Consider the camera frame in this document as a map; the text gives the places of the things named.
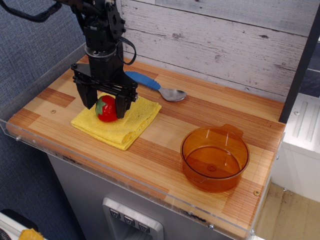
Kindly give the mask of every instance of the spoon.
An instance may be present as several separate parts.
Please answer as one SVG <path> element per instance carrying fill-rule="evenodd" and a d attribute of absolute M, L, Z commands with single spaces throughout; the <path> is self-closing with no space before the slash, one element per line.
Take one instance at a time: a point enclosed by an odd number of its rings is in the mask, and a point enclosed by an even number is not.
<path fill-rule="evenodd" d="M 136 81 L 138 84 L 143 84 L 148 88 L 159 91 L 162 97 L 168 102 L 178 102 L 187 96 L 187 93 L 185 91 L 161 87 L 161 85 L 157 81 L 139 72 L 126 71 L 125 74 Z"/>

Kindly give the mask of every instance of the orange bowl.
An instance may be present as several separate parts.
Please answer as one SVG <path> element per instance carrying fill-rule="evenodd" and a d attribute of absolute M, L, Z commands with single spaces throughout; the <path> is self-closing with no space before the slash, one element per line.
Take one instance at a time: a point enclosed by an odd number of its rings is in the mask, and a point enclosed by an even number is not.
<path fill-rule="evenodd" d="M 201 127 L 182 141 L 182 169 L 199 189 L 219 193 L 235 187 L 250 160 L 243 132 L 235 126 Z"/>

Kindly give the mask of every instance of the green strawberry leaf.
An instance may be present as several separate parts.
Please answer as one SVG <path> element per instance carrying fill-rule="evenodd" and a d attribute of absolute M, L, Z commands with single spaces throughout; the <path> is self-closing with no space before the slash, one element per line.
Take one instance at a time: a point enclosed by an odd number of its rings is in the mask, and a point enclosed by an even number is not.
<path fill-rule="evenodd" d="M 95 105 L 95 114 L 98 116 L 99 114 L 102 115 L 102 108 L 106 105 L 104 101 L 102 101 L 102 97 L 98 99 Z"/>

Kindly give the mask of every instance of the pot handle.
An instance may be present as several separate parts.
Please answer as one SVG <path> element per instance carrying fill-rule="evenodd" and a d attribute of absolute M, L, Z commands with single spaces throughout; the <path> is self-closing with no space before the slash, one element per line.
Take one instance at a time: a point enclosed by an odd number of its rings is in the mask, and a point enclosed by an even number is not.
<path fill-rule="evenodd" d="M 235 127 L 233 125 L 230 125 L 230 124 L 225 124 L 221 128 L 224 129 L 224 130 L 233 132 L 235 135 L 237 135 L 240 138 L 242 138 L 242 136 L 244 135 L 243 131 L 241 131 L 239 128 L 237 128 L 237 127 Z"/>

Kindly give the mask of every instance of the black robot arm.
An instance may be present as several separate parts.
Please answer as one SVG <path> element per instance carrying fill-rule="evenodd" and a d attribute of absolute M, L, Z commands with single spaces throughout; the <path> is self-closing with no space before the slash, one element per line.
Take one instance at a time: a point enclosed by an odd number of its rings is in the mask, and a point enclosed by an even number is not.
<path fill-rule="evenodd" d="M 70 6 L 85 36 L 85 52 L 89 64 L 73 64 L 73 81 L 83 104 L 90 109 L 98 100 L 97 90 L 114 95 L 117 117 L 123 118 L 131 102 L 138 98 L 138 84 L 128 77 L 124 64 L 132 64 L 137 56 L 132 42 L 122 37 L 126 31 L 125 21 L 120 17 L 116 0 L 54 0 L 48 10 L 32 16 L 8 7 L 3 0 L 0 5 L 10 14 L 33 22 L 44 22 L 57 12 L 61 5 Z M 123 43 L 133 47 L 130 62 L 123 58 Z"/>

